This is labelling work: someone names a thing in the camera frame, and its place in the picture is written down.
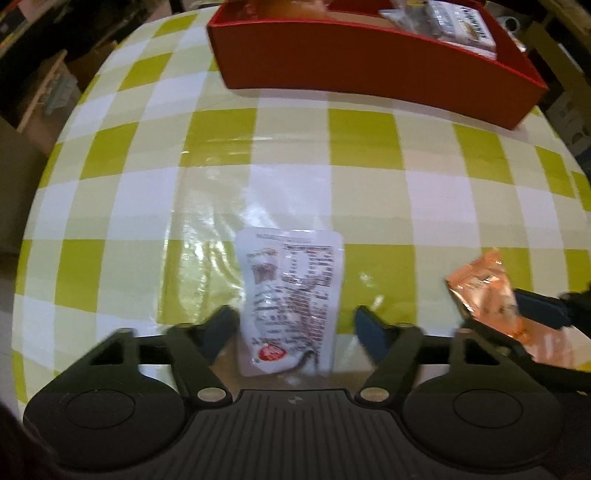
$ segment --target checkered tablecloth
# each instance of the checkered tablecloth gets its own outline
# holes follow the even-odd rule
[[[118,327],[154,334],[238,306],[244,226],[343,235],[339,378],[370,368],[355,306],[447,334],[460,316],[443,278],[490,247],[515,287],[584,289],[591,190],[537,109],[507,131],[398,100],[230,91],[204,27],[214,10],[134,32],[61,133],[21,251],[21,408]]]

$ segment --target orange snack wrapper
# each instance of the orange snack wrapper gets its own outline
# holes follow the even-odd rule
[[[458,268],[446,282],[475,320],[521,342],[536,362],[573,367],[573,348],[564,329],[554,330],[519,315],[498,250]]]

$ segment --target floor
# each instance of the floor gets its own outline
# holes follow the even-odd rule
[[[17,258],[0,253],[0,400],[18,414],[12,377],[12,301]]]

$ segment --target nutrition label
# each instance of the nutrition label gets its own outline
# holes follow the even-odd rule
[[[295,366],[309,352],[325,355],[333,342],[342,243],[335,232],[269,231],[246,229],[236,240],[246,290],[241,333],[254,365]],[[322,234],[332,244],[320,244]]]

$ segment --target metal screw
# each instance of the metal screw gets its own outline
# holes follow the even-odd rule
[[[226,391],[218,387],[207,387],[197,393],[199,400],[214,403],[226,398]]]
[[[387,400],[390,396],[388,390],[379,387],[364,388],[359,395],[366,401],[378,403]]]

